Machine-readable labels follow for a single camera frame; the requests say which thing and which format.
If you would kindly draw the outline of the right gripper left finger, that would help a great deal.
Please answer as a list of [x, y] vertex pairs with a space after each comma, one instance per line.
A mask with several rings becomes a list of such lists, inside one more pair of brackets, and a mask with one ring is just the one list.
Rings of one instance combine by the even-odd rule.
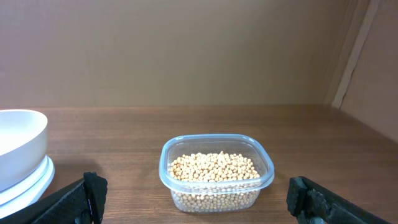
[[107, 191], [105, 178], [85, 172], [82, 179], [2, 218], [1, 224], [101, 224]]

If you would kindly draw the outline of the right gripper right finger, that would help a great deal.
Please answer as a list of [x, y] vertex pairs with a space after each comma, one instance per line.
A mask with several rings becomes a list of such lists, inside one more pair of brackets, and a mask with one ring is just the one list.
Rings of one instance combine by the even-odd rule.
[[292, 177], [287, 210], [300, 224], [389, 224], [306, 177]]

